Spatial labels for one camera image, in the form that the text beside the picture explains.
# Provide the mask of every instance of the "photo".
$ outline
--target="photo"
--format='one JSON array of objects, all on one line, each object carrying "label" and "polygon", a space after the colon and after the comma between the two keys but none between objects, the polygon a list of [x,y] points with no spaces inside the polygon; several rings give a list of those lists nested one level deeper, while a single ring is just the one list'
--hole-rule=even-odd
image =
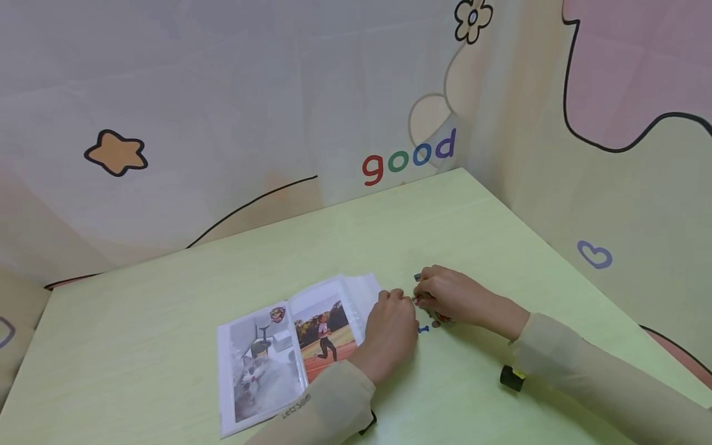
[{"label": "photo", "polygon": [[303,388],[284,306],[240,319],[229,329],[235,422],[293,402]]},{"label": "photo", "polygon": [[338,295],[296,313],[294,327],[309,383],[327,366],[346,360],[356,349],[356,340]]}]

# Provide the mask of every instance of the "table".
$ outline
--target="table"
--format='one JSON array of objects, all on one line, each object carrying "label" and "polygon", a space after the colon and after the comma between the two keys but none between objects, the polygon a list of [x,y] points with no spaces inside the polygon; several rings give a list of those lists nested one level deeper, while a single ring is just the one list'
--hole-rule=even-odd
[{"label": "table", "polygon": [[[712,404],[712,392],[459,169],[60,287],[0,415],[0,444],[217,444],[217,325],[338,273],[412,289],[433,263]],[[534,382],[518,394],[500,386],[510,359],[505,340],[478,328],[431,328],[378,389],[377,426],[351,441],[626,443]]]}]

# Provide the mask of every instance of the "photo album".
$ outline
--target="photo album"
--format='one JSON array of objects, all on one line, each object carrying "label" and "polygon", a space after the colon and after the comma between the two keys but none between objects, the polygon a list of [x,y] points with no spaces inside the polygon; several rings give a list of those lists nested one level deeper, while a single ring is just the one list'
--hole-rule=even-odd
[{"label": "photo album", "polygon": [[336,276],[218,326],[221,438],[294,403],[326,367],[360,345],[376,278]]}]

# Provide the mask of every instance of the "hand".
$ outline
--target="hand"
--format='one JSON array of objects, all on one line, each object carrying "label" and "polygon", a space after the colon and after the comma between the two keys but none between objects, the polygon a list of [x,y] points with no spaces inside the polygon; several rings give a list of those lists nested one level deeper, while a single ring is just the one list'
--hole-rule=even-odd
[{"label": "hand", "polygon": [[411,299],[403,290],[381,290],[366,323],[366,339],[349,361],[378,386],[413,355],[418,320]]},{"label": "hand", "polygon": [[467,275],[443,266],[424,268],[413,292],[419,308],[432,309],[456,321],[481,326],[510,341],[519,338],[529,320],[530,313],[517,303],[484,288]]}]

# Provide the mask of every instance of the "gray and white cat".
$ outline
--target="gray and white cat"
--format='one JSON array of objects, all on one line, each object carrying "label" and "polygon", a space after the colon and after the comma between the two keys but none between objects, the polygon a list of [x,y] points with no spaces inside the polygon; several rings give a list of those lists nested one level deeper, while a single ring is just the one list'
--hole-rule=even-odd
[{"label": "gray and white cat", "polygon": [[235,421],[271,411],[293,401],[301,393],[296,365],[269,357],[242,357],[242,373],[236,376]]}]

